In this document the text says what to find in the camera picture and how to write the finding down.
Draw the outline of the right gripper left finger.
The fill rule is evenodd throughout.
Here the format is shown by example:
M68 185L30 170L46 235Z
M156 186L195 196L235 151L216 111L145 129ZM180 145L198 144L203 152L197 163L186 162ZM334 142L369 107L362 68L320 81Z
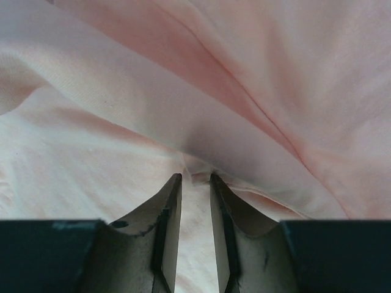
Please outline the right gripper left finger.
M99 225L78 292L173 292L181 220L182 175L156 195Z

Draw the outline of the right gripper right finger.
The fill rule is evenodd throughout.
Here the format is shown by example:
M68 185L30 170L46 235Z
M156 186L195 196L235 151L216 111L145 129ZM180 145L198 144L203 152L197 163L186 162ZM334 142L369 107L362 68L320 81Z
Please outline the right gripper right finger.
M278 222L210 176L210 205L219 292L299 292Z

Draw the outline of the salmon pink t-shirt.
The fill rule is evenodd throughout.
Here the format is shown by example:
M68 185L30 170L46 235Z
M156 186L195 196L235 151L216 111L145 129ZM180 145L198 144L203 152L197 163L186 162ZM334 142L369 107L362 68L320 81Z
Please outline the salmon pink t-shirt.
M182 173L175 290L216 292L214 172L273 220L388 219L390 2L1 2L3 219Z

